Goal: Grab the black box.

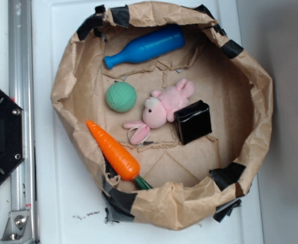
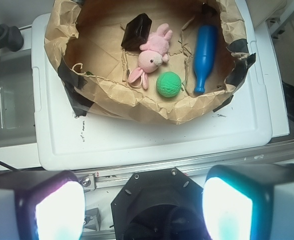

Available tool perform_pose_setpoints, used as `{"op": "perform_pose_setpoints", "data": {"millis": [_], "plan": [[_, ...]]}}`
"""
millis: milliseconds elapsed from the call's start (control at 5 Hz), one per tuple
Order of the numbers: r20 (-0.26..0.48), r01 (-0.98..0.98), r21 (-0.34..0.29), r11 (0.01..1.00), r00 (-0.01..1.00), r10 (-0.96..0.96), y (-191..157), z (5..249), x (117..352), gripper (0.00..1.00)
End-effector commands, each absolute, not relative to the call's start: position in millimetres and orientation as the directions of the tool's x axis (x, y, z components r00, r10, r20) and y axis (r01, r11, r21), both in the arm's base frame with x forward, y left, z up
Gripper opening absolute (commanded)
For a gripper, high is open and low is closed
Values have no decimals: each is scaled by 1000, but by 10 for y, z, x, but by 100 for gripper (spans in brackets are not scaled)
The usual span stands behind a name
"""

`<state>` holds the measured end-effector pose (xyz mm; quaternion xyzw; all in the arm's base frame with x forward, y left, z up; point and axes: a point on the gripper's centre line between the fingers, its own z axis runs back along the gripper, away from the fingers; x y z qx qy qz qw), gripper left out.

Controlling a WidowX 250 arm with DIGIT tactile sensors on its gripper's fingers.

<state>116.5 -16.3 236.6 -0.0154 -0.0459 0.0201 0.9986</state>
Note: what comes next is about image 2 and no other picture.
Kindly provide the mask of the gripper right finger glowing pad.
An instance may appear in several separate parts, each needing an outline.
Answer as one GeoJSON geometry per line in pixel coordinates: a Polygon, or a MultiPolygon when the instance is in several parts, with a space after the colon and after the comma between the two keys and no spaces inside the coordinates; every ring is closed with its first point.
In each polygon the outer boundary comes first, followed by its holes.
{"type": "Polygon", "coordinates": [[[213,166],[202,210],[214,240],[294,240],[294,163],[213,166]]]}

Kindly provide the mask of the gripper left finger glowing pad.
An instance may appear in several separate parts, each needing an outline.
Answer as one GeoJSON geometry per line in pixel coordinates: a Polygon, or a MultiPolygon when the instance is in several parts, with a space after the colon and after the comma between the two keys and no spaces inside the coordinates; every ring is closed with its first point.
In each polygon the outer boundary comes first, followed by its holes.
{"type": "Polygon", "coordinates": [[[84,218],[72,171],[0,172],[0,240],[78,240],[84,218]]]}

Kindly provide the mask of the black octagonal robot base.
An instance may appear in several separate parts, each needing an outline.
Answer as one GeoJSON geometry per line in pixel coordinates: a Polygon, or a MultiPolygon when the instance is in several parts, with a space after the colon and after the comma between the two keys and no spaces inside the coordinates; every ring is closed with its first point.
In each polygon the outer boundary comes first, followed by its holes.
{"type": "Polygon", "coordinates": [[[209,240],[203,188],[177,168],[132,174],[111,203],[118,240],[209,240]]]}

